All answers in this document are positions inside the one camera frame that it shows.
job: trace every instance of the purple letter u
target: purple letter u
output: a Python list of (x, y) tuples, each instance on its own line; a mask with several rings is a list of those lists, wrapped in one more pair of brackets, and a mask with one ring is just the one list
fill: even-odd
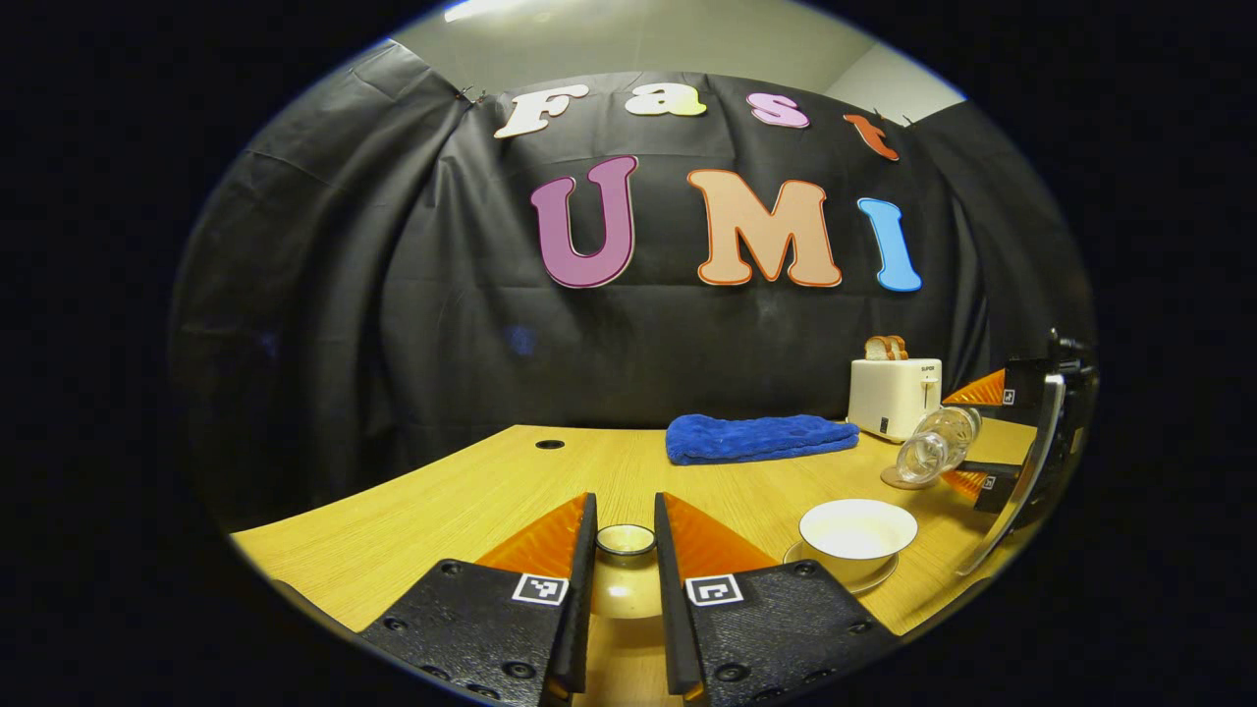
[(612, 157), (590, 170), (588, 180), (602, 191), (602, 220), (606, 238), (602, 249), (581, 255), (572, 248), (572, 220), (567, 198), (576, 180), (559, 177), (533, 191), (541, 225), (542, 262), (546, 272), (563, 287), (598, 287), (620, 277), (632, 259), (632, 200), (628, 175), (637, 169), (637, 157)]

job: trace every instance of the blue towel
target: blue towel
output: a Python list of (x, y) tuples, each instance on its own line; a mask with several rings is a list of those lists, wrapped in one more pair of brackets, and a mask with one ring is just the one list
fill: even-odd
[(860, 428), (816, 415), (718, 420), (681, 415), (667, 425), (665, 444), (674, 464), (727, 464), (806, 457), (851, 449)]

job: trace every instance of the white bowl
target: white bowl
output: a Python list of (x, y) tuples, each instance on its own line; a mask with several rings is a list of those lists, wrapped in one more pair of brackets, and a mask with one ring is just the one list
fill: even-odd
[(916, 537), (916, 518), (881, 501), (842, 498), (803, 515), (798, 532), (807, 555), (842, 584), (859, 582)]

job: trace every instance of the blue letter i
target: blue letter i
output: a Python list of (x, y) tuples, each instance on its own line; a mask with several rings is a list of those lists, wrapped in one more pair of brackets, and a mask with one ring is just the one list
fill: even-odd
[(869, 215), (872, 233), (877, 237), (877, 248), (881, 250), (881, 272), (877, 273), (877, 282), (894, 292), (920, 289), (921, 277), (913, 269), (913, 260), (908, 257), (908, 245), (904, 243), (904, 231), (899, 228), (899, 218), (903, 215), (899, 206), (877, 199), (860, 199), (856, 206)]

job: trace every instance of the light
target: light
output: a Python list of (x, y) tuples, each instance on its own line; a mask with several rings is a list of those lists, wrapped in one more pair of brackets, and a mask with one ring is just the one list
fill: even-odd
[(445, 10), (445, 21), (463, 20), (473, 15), (481, 15), (494, 10), (505, 10), (519, 5), (523, 0), (465, 0)]

